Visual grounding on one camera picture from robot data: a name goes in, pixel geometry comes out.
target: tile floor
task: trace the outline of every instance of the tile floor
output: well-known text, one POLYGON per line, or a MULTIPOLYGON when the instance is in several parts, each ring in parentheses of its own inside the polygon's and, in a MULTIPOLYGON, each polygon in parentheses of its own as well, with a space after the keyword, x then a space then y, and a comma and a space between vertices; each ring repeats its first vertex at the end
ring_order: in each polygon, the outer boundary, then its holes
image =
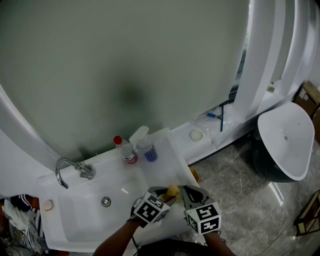
MULTIPOLYGON (((223 211, 220 236, 237 256, 312 256, 320 246, 320 232, 296 237, 293 220, 320 189, 319 143, 314 141, 305 179, 274 183, 254 172, 250 141, 242 137, 193 166, 200 175, 200 187, 223 211)), ((195 237, 193 232, 179 237, 204 243, 203 236, 195 237)))

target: white sink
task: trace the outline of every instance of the white sink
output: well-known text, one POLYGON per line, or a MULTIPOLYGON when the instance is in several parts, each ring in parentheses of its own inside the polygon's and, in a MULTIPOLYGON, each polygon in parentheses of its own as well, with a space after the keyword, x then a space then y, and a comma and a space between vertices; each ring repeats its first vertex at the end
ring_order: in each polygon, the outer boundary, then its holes
MULTIPOLYGON (((40 211, 49 248, 94 252, 125 223, 133 202, 148 188, 171 184, 197 186, 185 160, 172 143, 169 130, 163 129, 152 137, 158 154, 155 162, 148 162, 139 155, 136 164, 128 165, 114 149, 84 162, 96 171, 92 180, 81 178, 73 167, 61 170, 68 189, 58 183, 54 173, 39 179, 40 211), (102 205, 103 197, 110 198, 109 207, 102 205), (44 209, 46 200, 53 201, 54 208, 50 211, 44 209)), ((139 228, 134 238, 144 245, 187 229, 181 201, 175 203, 160 222, 139 228)))
POLYGON ((294 181, 302 180, 308 172, 315 137, 314 125, 303 108, 288 102, 263 113, 258 128, 281 171, 294 181))

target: plastic bottle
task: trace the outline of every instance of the plastic bottle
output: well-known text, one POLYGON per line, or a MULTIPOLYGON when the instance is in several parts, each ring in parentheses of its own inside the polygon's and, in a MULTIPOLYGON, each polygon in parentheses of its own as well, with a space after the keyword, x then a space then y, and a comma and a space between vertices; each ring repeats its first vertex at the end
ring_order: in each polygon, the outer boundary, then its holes
POLYGON ((122 139, 120 136, 115 136, 113 139, 115 147, 120 151, 122 158, 130 165, 138 161, 138 155, 131 143, 122 139))
POLYGON ((158 154, 155 150, 154 143, 148 134, 149 128, 147 126, 141 126, 129 139, 129 141, 143 151, 143 154, 147 161, 154 162, 158 158, 158 154))

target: chrome faucet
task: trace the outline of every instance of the chrome faucet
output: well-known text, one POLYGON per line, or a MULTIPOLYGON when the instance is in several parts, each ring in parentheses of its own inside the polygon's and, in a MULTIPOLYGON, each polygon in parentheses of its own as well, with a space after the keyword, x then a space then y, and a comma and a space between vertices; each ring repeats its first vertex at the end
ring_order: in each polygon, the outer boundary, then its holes
POLYGON ((61 174, 60 174, 60 165, 63 162, 67 162, 69 165, 73 166, 74 169, 80 171, 80 177, 81 178, 86 178, 88 180, 92 180, 93 177, 95 176, 94 172, 88 166, 85 166, 84 164, 79 163, 79 162, 74 163, 74 162, 72 162, 71 160, 69 160, 68 158, 65 158, 65 157, 60 157, 56 161, 55 176, 56 176, 57 181, 60 183, 60 185, 62 187, 64 187, 65 189, 68 189, 69 186, 68 186, 67 183, 64 182, 64 180, 62 179, 61 174))

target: drain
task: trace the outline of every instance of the drain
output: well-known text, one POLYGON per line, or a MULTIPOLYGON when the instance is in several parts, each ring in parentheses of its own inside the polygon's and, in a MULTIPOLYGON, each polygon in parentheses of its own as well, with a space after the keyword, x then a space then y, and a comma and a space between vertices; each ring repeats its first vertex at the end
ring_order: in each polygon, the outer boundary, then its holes
POLYGON ((101 199, 101 204, 103 207, 109 207, 111 205, 111 200, 109 197, 105 196, 101 199))

